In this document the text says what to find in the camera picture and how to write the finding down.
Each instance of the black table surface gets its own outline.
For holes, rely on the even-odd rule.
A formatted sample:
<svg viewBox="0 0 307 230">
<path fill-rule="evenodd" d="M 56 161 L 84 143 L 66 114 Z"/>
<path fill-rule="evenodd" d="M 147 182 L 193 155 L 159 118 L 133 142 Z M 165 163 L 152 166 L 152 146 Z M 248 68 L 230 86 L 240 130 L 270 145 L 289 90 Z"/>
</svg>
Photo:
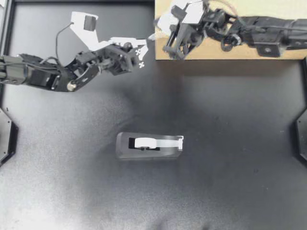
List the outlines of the black table surface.
<svg viewBox="0 0 307 230">
<path fill-rule="evenodd" d="M 153 33 L 154 5 L 17 5 L 10 54 L 55 55 L 72 11 L 97 14 L 100 40 Z M 87 50 L 60 35 L 69 63 Z M 294 121 L 298 61 L 154 61 L 104 73 L 76 93 L 7 86 L 20 128 L 0 168 L 0 229 L 305 230 L 307 167 Z M 176 161 L 118 161 L 121 131 L 184 135 Z"/>
</svg>

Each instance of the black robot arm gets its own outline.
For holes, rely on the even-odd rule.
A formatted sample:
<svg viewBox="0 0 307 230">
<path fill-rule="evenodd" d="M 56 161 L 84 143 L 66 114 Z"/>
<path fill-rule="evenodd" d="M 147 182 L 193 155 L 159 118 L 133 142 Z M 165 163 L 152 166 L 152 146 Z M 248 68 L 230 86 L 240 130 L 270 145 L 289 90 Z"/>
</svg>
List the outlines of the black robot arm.
<svg viewBox="0 0 307 230">
<path fill-rule="evenodd" d="M 0 83 L 28 85 L 56 92 L 74 92 L 101 71 L 113 75 L 133 71 L 139 65 L 137 48 L 130 43 L 124 46 L 108 45 L 97 51 L 81 52 L 67 66 L 62 66 L 54 57 L 21 54 L 18 57 L 0 57 Z"/>
<path fill-rule="evenodd" d="M 284 20 L 272 17 L 239 17 L 223 9 L 211 10 L 203 0 L 203 13 L 197 23 L 186 23 L 191 12 L 175 5 L 171 14 L 178 19 L 170 25 L 171 34 L 163 50 L 172 59 L 185 57 L 209 37 L 221 42 L 223 51 L 247 44 L 262 57 L 280 57 L 285 50 L 307 49 L 307 19 Z"/>
</svg>

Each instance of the cable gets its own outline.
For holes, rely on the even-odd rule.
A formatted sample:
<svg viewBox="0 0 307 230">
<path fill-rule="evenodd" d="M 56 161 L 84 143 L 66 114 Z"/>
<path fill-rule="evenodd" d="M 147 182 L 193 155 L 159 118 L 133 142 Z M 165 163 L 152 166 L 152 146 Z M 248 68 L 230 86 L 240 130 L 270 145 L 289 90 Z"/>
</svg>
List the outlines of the cable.
<svg viewBox="0 0 307 230">
<path fill-rule="evenodd" d="M 55 60 L 56 63 L 59 63 L 59 60 L 56 59 L 55 57 L 48 57 L 48 58 L 42 60 L 42 61 L 40 62 L 40 64 L 44 64 L 46 61 L 49 61 L 49 60 Z"/>
<path fill-rule="evenodd" d="M 12 66 L 12 65 L 25 65 L 25 66 L 31 66 L 35 69 L 42 69 L 42 70 L 57 70 L 56 67 L 51 68 L 51 67 L 40 67 L 37 65 L 34 65 L 32 63 L 29 62 L 10 62 L 10 63 L 0 63 L 0 66 Z"/>
<path fill-rule="evenodd" d="M 57 33 L 57 36 L 56 36 L 56 57 L 57 57 L 57 59 L 58 59 L 58 62 L 59 62 L 59 64 L 60 65 L 62 65 L 61 64 L 61 62 L 60 62 L 60 60 L 59 60 L 59 54 L 58 54 L 58 37 L 59 37 L 59 34 L 60 33 L 62 33 L 64 30 L 66 30 L 68 27 L 70 27 L 70 25 L 72 25 L 73 24 L 73 22 L 71 22 L 71 23 L 69 23 L 68 25 L 66 25 L 63 29 L 61 29 L 58 33 Z"/>
</svg>

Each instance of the cardboard box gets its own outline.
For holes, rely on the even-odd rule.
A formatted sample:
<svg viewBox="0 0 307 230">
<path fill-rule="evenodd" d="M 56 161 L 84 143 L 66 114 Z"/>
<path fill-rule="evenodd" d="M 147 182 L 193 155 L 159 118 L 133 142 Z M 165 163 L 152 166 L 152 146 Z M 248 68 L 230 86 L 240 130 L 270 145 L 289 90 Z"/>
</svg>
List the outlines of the cardboard box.
<svg viewBox="0 0 307 230">
<path fill-rule="evenodd" d="M 240 16 L 270 16 L 282 19 L 307 19 L 306 0 L 227 0 L 231 3 Z M 170 6 L 172 0 L 155 0 L 155 18 L 161 16 Z M 211 2 L 211 8 L 222 8 L 230 12 L 226 6 L 218 2 Z M 156 59 L 169 59 L 168 54 L 162 48 L 166 44 L 166 38 L 156 41 Z M 278 59 L 303 59 L 307 56 L 305 50 L 285 51 Z M 274 59 L 260 57 L 255 48 L 247 45 L 234 47 L 226 53 L 221 50 L 220 43 L 206 38 L 203 43 L 193 50 L 186 59 Z"/>
</svg>

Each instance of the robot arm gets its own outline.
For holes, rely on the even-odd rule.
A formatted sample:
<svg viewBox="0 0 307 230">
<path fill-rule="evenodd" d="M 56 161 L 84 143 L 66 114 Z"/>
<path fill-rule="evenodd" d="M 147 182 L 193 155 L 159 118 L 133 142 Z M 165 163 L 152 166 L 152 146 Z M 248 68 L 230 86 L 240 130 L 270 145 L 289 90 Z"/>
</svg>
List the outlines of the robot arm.
<svg viewBox="0 0 307 230">
<path fill-rule="evenodd" d="M 73 12 L 71 29 L 88 46 L 67 66 L 57 58 L 21 54 L 18 57 L 0 57 L 0 83 L 29 85 L 56 92 L 74 92 L 90 82 L 103 70 L 119 75 L 143 68 L 143 58 L 148 51 L 146 40 L 113 37 L 98 42 L 95 24 L 97 16 Z"/>
<path fill-rule="evenodd" d="M 225 52 L 247 44 L 263 57 L 277 58 L 285 50 L 307 49 L 307 19 L 239 17 L 223 9 L 211 10 L 209 1 L 183 4 L 176 0 L 169 12 L 157 21 L 157 27 L 169 35 L 163 50 L 172 59 L 185 59 L 206 37 L 221 42 Z"/>
</svg>

